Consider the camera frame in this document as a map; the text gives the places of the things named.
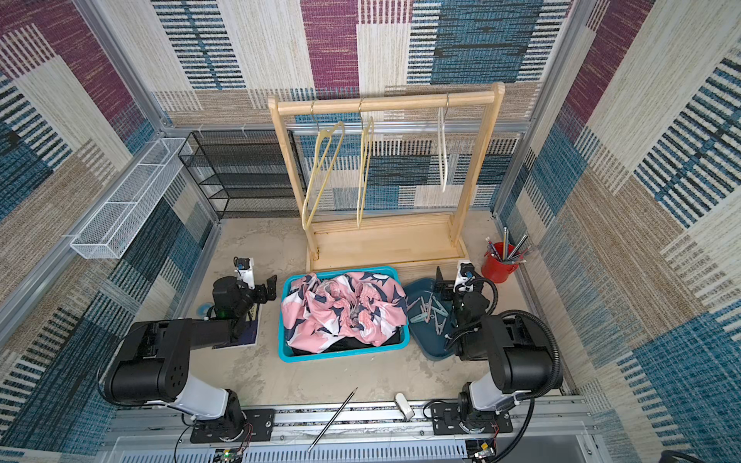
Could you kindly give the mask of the blue tape roll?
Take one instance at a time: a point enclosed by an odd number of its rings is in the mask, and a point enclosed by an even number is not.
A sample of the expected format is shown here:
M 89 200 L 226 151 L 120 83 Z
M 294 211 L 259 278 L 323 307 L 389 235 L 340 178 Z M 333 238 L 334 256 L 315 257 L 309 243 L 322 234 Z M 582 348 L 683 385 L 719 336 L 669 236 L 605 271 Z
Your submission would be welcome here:
M 212 303 L 205 303 L 205 304 L 201 305 L 196 310 L 196 316 L 197 316 L 197 318 L 206 318 L 207 316 L 209 316 L 212 307 L 213 307 L 213 304 Z

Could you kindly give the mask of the yellow hanger of beige shorts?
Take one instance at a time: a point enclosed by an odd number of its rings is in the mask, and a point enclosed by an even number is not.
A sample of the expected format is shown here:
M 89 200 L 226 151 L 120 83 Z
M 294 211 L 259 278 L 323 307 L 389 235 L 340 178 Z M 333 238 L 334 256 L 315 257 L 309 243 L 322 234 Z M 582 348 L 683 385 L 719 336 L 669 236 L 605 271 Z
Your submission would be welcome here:
M 345 123 L 342 121 L 335 123 L 331 128 L 320 128 L 315 116 L 315 104 L 316 102 L 313 101 L 310 115 L 316 123 L 318 135 L 316 135 L 311 175 L 301 208 L 301 224 L 305 232 L 312 226 L 326 185 L 335 170 L 343 139 L 345 139 Z

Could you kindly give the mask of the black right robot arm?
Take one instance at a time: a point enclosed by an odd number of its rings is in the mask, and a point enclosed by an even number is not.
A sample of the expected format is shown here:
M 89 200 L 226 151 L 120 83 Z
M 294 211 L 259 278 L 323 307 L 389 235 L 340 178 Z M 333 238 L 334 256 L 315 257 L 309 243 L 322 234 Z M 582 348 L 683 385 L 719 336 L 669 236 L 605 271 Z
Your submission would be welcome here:
M 494 282 L 464 260 L 455 278 L 435 276 L 433 308 L 445 309 L 450 325 L 439 328 L 445 352 L 461 361 L 487 364 L 457 399 L 431 399 L 422 408 L 437 435 L 475 434 L 467 447 L 472 462 L 499 462 L 521 442 L 536 399 L 563 382 L 563 359 L 545 322 L 521 310 L 496 310 Z

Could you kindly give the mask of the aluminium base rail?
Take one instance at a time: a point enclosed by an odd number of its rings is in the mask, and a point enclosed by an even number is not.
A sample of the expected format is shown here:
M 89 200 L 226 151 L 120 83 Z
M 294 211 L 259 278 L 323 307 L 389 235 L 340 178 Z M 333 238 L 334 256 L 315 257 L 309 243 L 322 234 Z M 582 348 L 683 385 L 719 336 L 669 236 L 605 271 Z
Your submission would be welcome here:
M 421 400 L 405 422 L 393 401 L 351 401 L 314 451 L 308 447 L 339 403 L 264 405 L 275 412 L 269 441 L 193 444 L 190 426 L 169 409 L 125 410 L 112 422 L 98 462 L 470 462 L 475 434 L 437 435 Z M 547 395 L 523 439 L 502 462 L 608 462 L 611 457 L 582 397 Z

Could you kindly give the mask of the white clothespin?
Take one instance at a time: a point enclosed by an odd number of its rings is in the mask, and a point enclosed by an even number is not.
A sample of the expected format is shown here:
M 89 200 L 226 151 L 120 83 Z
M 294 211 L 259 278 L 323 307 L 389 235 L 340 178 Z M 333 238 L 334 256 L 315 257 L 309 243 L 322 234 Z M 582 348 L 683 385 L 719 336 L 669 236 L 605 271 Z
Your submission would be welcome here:
M 420 310 L 426 316 L 431 316 L 432 313 L 432 294 L 428 296 L 420 297 Z
M 436 335 L 438 336 L 444 335 L 446 321 L 447 321 L 447 318 L 445 316 L 438 316 L 438 314 L 435 314 L 433 316 L 433 322 L 435 326 Z

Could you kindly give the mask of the wooden clothes rack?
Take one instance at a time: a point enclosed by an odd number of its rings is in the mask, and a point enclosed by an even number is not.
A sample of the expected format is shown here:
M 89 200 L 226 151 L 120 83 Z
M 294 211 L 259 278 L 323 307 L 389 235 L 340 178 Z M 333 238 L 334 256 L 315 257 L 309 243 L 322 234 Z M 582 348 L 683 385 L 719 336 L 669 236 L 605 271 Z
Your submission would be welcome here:
M 494 83 L 485 91 L 445 95 L 312 102 L 280 101 L 274 96 L 269 98 L 268 109 L 299 208 L 301 227 L 307 239 L 308 271 L 322 272 L 377 265 L 410 269 L 468 258 L 461 234 L 505 94 L 505 85 Z M 299 181 L 298 167 L 285 124 L 287 117 L 467 106 L 482 106 L 484 113 L 454 213 L 418 213 L 372 217 L 368 220 L 356 218 L 315 222 L 316 210 L 308 204 L 312 188 L 302 186 Z

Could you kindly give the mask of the thin metal rod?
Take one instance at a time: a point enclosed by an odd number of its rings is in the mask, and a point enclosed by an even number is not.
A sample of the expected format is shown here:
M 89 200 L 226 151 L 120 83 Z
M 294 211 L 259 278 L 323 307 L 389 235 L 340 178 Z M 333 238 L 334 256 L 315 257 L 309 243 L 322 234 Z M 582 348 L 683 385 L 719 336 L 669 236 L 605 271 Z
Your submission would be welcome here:
M 307 453 L 311 453 L 312 451 L 314 451 L 314 448 L 318 445 L 318 443 L 320 443 L 320 440 L 328 432 L 329 428 L 333 426 L 334 422 L 337 421 L 337 418 L 339 418 L 339 416 L 343 413 L 343 411 L 345 410 L 345 407 L 347 407 L 347 405 L 349 405 L 349 403 L 353 400 L 353 397 L 356 395 L 358 389 L 359 389 L 358 387 L 353 389 L 352 392 L 347 396 L 347 398 L 340 405 L 340 407 L 335 411 L 335 413 L 329 419 L 327 424 L 322 428 L 322 430 L 320 430 L 320 433 L 316 436 L 314 441 L 312 441 L 312 444 L 308 447 L 306 451 Z

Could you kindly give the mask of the black shorts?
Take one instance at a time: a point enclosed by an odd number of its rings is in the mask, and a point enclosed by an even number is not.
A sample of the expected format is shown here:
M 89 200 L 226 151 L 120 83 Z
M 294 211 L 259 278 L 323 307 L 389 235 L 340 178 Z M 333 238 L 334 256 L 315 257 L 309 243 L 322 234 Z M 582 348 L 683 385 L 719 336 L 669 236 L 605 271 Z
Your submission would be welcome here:
M 400 345 L 403 341 L 406 340 L 405 331 L 398 330 L 391 338 L 389 338 L 381 347 L 391 346 L 391 345 Z M 367 345 L 366 343 L 362 343 L 362 341 L 359 341 L 359 339 L 355 338 L 343 338 L 339 341 L 336 341 L 333 343 L 333 345 L 330 345 L 330 347 L 327 347 L 324 351 L 322 351 L 322 354 L 329 354 L 333 352 L 345 352 L 345 351 L 353 351 L 353 350 L 362 350 L 362 349 L 370 349 L 374 348 L 374 345 Z M 294 347 L 288 347 L 289 352 L 293 356 L 307 356 L 307 355 L 314 355 L 314 352 L 294 348 Z

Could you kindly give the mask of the red pen cup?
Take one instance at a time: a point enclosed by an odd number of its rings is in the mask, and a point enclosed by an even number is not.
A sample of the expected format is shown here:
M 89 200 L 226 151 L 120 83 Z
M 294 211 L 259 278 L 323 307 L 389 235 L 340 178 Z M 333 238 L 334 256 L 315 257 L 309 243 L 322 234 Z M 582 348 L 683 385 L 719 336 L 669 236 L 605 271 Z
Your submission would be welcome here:
M 503 251 L 503 242 L 488 243 L 482 265 L 482 276 L 497 285 L 505 283 L 509 276 L 519 268 L 519 264 L 506 264 L 500 260 Z

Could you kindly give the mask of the yellow hanger of black shorts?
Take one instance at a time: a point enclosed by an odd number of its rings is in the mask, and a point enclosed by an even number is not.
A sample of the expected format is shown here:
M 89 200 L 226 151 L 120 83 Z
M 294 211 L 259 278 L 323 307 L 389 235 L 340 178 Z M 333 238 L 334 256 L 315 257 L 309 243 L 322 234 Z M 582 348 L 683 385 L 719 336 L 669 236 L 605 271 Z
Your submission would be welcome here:
M 368 123 L 365 123 L 364 119 L 361 119 L 361 125 L 360 166 L 356 204 L 356 226 L 358 229 L 361 228 L 364 217 L 372 146 L 374 145 L 374 129 L 376 128 L 373 117 L 368 118 Z

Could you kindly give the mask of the small white block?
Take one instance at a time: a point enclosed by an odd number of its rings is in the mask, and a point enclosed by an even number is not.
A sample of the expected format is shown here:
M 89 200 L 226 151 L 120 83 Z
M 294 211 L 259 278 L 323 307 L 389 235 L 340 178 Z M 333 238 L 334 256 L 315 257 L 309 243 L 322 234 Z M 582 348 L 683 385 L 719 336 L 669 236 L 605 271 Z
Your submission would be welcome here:
M 396 393 L 394 403 L 397 406 L 397 409 L 399 409 L 399 412 L 403 415 L 403 420 L 405 420 L 405 422 L 411 422 L 415 417 L 415 412 L 406 396 L 403 393 Z

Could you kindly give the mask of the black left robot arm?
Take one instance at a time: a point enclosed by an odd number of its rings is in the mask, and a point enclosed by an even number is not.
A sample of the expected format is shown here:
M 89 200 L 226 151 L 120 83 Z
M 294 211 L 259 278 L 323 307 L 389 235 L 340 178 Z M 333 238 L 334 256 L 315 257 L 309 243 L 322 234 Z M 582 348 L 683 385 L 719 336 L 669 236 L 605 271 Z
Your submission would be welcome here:
M 276 284 L 275 276 L 254 286 L 224 277 L 214 285 L 207 318 L 133 323 L 113 359 L 100 367 L 100 395 L 121 407 L 164 406 L 189 416 L 193 444 L 269 441 L 274 410 L 243 409 L 236 392 L 208 384 L 189 366 L 192 351 L 237 346 L 256 329 L 260 305 L 277 297 Z

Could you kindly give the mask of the dark blue book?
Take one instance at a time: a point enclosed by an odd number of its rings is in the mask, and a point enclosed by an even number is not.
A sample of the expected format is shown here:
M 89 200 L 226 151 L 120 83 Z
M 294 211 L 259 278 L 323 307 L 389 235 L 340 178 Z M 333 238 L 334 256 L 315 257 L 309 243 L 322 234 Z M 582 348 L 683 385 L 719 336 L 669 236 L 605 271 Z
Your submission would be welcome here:
M 225 349 L 240 346 L 251 346 L 257 343 L 260 328 L 261 304 L 251 307 L 244 316 L 237 320 L 239 335 L 229 343 L 218 346 L 217 349 Z

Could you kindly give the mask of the mint clothespin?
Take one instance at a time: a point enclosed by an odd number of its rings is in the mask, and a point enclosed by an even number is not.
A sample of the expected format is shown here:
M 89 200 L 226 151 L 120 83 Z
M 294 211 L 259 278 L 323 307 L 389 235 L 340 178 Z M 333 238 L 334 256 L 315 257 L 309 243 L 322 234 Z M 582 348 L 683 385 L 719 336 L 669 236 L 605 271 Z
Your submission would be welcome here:
M 412 316 L 412 318 L 410 318 L 409 322 L 411 324 L 421 323 L 421 322 L 428 323 L 430 321 L 430 318 L 431 318 L 431 314 L 429 314 L 429 313 L 420 313 L 420 314 L 416 314 L 416 316 Z
M 428 304 L 430 305 L 430 310 L 438 316 L 442 316 L 442 318 L 448 318 L 450 316 L 446 308 L 433 295 L 430 297 Z

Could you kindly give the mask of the dark teal plastic tray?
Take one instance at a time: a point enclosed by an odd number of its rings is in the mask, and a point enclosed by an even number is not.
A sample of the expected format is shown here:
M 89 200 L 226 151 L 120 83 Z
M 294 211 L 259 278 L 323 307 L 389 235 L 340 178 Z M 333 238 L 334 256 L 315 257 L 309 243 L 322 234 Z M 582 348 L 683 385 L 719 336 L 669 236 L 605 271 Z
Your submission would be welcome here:
M 442 361 L 453 356 L 453 347 L 447 348 L 447 340 L 453 335 L 453 328 L 455 328 L 455 318 L 453 317 L 453 305 L 451 302 L 441 302 L 438 299 L 438 294 L 434 290 L 434 279 L 424 278 L 420 279 L 404 288 L 406 292 L 407 308 L 406 314 L 408 322 L 412 316 L 420 314 L 420 297 L 428 296 L 432 294 L 448 311 L 449 317 L 445 324 L 445 330 L 443 336 L 438 336 L 435 333 L 435 326 L 433 322 L 434 312 L 431 313 L 431 318 L 428 323 L 414 323 L 409 322 L 409 330 L 411 337 L 418 343 L 420 349 L 422 349 L 424 355 L 430 361 Z

